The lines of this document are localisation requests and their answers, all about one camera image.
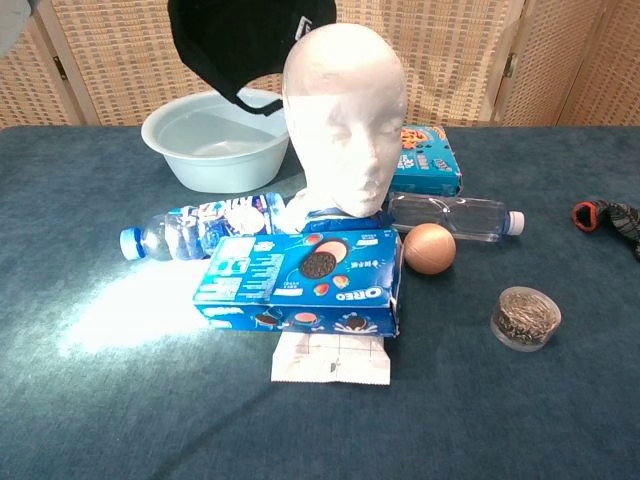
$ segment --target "bottle cap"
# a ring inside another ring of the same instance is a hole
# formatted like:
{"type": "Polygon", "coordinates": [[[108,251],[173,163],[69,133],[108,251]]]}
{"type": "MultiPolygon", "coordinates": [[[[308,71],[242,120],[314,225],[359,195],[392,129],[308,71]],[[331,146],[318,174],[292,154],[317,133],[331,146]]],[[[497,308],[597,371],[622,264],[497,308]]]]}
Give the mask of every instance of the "bottle cap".
{"type": "Polygon", "coordinates": [[[524,213],[509,212],[509,230],[507,235],[520,235],[524,230],[524,213]]]}
{"type": "Polygon", "coordinates": [[[140,260],[146,254],[142,248],[142,231],[139,228],[125,228],[120,232],[120,250],[127,260],[140,260]]]}

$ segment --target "blue cookie box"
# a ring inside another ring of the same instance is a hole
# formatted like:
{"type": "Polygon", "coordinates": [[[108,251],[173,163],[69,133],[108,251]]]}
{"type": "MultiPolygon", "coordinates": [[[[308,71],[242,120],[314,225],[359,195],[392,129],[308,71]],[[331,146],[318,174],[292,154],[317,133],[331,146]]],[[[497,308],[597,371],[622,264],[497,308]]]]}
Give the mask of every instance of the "blue cookie box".
{"type": "Polygon", "coordinates": [[[193,302],[217,328],[395,337],[401,247],[395,230],[225,237],[193,302]],[[305,277],[302,262],[331,246],[333,271],[305,277]]]}
{"type": "Polygon", "coordinates": [[[410,192],[454,197],[462,189],[462,173],[440,127],[407,125],[426,139],[411,148],[403,141],[402,154],[391,180],[390,192],[410,192]]]}

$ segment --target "black cap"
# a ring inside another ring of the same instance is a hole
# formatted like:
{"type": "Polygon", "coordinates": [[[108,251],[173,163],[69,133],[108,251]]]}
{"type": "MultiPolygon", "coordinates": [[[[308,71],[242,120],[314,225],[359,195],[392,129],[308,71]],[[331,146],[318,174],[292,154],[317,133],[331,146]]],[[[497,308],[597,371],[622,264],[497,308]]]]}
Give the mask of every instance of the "black cap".
{"type": "Polygon", "coordinates": [[[264,115],[282,101],[252,107],[238,97],[240,89],[282,73],[302,36],[336,21],[334,0],[169,0],[168,9],[182,62],[230,102],[264,115]]]}

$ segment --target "oreo logo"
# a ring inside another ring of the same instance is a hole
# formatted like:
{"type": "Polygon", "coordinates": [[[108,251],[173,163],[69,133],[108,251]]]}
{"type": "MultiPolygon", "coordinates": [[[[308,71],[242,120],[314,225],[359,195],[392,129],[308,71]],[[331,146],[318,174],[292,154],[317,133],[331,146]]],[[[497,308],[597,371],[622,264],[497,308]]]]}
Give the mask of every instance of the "oreo logo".
{"type": "Polygon", "coordinates": [[[353,292],[338,293],[336,300],[351,301],[351,300],[367,300],[368,298],[377,298],[382,295],[382,289],[380,287],[369,287],[366,290],[354,290],[353,292]]]}

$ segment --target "oreo cookie image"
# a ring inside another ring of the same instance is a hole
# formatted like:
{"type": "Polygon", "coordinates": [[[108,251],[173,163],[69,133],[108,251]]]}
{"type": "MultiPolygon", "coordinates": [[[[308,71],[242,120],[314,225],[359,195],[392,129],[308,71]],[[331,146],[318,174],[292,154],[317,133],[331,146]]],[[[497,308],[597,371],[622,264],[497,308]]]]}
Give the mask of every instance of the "oreo cookie image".
{"type": "Polygon", "coordinates": [[[365,328],[367,328],[367,319],[358,317],[357,315],[353,316],[347,321],[347,328],[353,330],[354,332],[364,330],[365,328]]]}
{"type": "Polygon", "coordinates": [[[316,314],[308,312],[296,313],[293,319],[299,325],[315,325],[320,320],[316,314]]]}
{"type": "Polygon", "coordinates": [[[336,265],[336,257],[329,252],[311,252],[302,261],[300,273],[311,280],[318,280],[331,274],[336,265]]]}
{"type": "Polygon", "coordinates": [[[349,253],[349,247],[342,240],[327,240],[314,248],[300,264],[300,273],[311,280],[330,275],[349,253]]]}
{"type": "Polygon", "coordinates": [[[262,325],[263,327],[275,327],[278,324],[278,319],[272,317],[271,315],[265,315],[264,313],[259,313],[256,315],[256,323],[258,325],[262,325]]]}

